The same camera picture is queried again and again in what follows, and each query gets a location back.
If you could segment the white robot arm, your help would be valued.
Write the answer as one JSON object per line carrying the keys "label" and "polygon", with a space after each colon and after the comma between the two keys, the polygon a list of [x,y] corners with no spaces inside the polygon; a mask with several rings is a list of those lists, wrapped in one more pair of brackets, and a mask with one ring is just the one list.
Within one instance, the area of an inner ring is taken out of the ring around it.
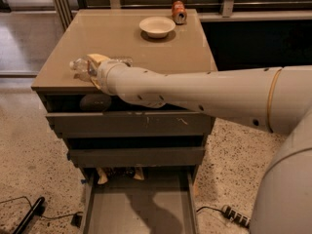
{"label": "white robot arm", "polygon": [[172,104],[286,136],[259,186],[251,234],[312,234],[312,68],[160,74],[98,56],[87,72],[130,104]]}

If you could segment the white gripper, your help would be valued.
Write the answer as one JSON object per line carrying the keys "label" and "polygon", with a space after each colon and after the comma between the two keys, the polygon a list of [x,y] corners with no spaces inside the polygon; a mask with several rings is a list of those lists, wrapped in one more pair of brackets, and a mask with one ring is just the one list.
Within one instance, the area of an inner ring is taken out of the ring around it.
{"label": "white gripper", "polygon": [[101,90],[107,95],[114,96],[112,89],[108,85],[108,75],[110,71],[117,69],[124,70],[128,66],[118,60],[109,59],[109,57],[100,54],[87,54],[90,66],[98,67],[97,78],[91,77],[92,83],[98,90]]}

